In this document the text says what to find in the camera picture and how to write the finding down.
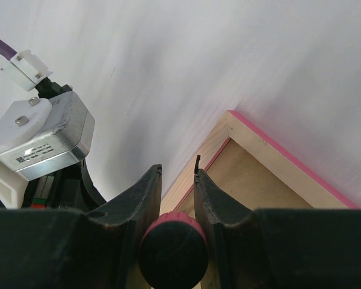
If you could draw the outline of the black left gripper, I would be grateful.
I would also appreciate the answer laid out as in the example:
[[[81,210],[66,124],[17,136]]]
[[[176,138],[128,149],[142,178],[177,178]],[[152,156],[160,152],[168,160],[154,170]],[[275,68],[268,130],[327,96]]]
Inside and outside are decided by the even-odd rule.
[[[30,181],[22,208],[92,211],[106,203],[90,177],[86,161]]]

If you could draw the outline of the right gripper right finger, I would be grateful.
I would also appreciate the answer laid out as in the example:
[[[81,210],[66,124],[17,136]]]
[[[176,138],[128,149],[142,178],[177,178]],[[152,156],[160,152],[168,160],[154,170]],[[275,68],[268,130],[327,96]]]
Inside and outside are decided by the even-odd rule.
[[[250,210],[194,169],[202,288],[361,288],[361,210]]]

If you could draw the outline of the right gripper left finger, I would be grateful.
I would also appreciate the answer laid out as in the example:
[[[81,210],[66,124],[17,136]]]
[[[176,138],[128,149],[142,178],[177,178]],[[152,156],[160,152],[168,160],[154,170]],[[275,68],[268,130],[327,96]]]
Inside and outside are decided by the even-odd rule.
[[[147,288],[138,248],[158,218],[162,167],[99,208],[0,208],[0,288]]]

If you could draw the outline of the pink picture frame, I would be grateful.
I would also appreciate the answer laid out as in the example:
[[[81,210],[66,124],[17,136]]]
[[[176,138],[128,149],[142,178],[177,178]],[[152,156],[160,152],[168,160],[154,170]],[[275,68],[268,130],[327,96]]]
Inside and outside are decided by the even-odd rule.
[[[225,111],[196,153],[174,180],[161,202],[161,212],[178,209],[193,189],[195,160],[209,169],[228,142],[233,140],[274,176],[314,208],[358,206],[235,110]]]

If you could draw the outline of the red handled screwdriver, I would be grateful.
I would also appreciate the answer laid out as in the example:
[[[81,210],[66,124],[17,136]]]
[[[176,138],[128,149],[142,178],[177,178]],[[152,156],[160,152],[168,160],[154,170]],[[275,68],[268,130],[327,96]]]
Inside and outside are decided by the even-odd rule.
[[[152,288],[194,288],[208,268],[206,235],[188,214],[171,211],[144,233],[138,251],[141,273]]]

